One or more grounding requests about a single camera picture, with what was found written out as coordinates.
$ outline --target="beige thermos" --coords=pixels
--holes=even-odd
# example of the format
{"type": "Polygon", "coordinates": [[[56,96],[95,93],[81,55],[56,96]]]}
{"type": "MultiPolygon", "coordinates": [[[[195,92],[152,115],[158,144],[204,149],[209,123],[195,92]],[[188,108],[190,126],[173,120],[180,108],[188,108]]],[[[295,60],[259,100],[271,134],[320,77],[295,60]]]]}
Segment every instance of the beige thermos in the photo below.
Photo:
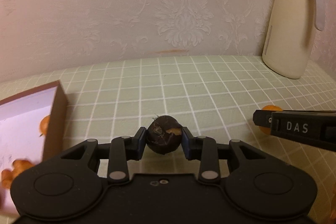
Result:
{"type": "Polygon", "coordinates": [[[275,72],[292,79],[305,72],[315,28],[325,25],[324,0],[275,0],[262,58],[275,72]]]}

